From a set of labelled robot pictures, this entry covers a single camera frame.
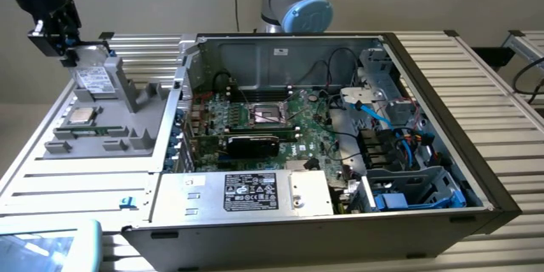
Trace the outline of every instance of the motherboard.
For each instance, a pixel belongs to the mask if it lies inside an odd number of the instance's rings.
[[[329,185],[345,187],[336,137],[324,119],[326,95],[312,89],[264,97],[241,91],[237,95],[196,94],[190,112],[196,172],[321,169]]]

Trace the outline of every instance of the gray floor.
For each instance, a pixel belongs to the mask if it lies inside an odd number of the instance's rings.
[[[49,104],[0,104],[0,177],[49,110]]]

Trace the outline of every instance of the sticker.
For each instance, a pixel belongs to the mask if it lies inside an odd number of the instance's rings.
[[[82,86],[92,94],[106,94],[116,92],[112,81],[102,67],[77,68],[77,77]]]
[[[274,48],[273,55],[289,55],[289,49],[286,48]]]
[[[349,192],[350,194],[357,190],[358,183],[360,183],[360,182],[357,182],[357,180],[349,180],[349,181],[348,181],[348,192]]]
[[[205,176],[194,175],[185,177],[185,185],[189,186],[204,186],[205,185]]]
[[[277,210],[276,174],[225,175],[222,208],[226,211]]]

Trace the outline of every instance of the cpu socket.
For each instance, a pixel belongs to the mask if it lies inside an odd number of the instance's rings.
[[[249,105],[249,122],[256,124],[284,124],[285,108],[282,103],[257,103]]]

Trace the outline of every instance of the side panel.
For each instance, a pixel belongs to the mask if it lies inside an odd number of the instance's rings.
[[[157,271],[206,271],[434,257],[497,213],[128,229]]]
[[[474,144],[466,136],[465,131],[458,125],[452,113],[449,112],[442,100],[440,99],[428,79],[421,73],[410,55],[408,54],[396,35],[385,35],[386,44],[390,46],[393,56],[397,59],[406,77],[413,83],[413,89],[421,95],[424,103],[441,127],[454,150],[457,151],[462,162],[465,163],[494,209],[502,211],[500,219],[494,220],[478,233],[492,233],[500,226],[506,224],[521,214],[521,210],[513,201],[505,187],[502,186],[496,174],[489,168],[484,157],[478,153]]]

